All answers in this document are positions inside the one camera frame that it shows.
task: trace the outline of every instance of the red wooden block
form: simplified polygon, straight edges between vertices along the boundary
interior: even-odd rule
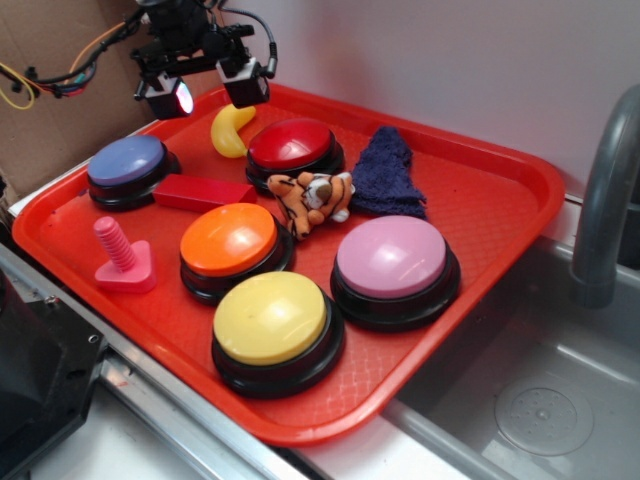
[[[256,203],[258,195],[250,184],[170,174],[155,188],[153,198],[159,205],[204,213],[230,203]]]

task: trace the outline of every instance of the gray faucet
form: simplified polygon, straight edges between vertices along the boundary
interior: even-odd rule
[[[611,303],[616,264],[640,267],[640,85],[618,100],[591,169],[571,264],[571,297]]]

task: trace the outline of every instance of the navy towel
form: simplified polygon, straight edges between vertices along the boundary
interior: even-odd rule
[[[413,152],[395,127],[380,127],[353,169],[354,210],[427,219],[426,197],[409,176]]]

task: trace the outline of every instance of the metal sink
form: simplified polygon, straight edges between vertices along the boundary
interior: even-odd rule
[[[640,276],[587,310],[570,260],[539,239],[384,415],[471,478],[638,478]]]

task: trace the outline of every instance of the pink toy bolt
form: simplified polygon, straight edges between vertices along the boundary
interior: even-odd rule
[[[102,217],[93,231],[109,254],[109,260],[95,273],[102,288],[115,292],[145,293],[156,286],[156,271],[151,246],[145,240],[129,244],[118,222]]]

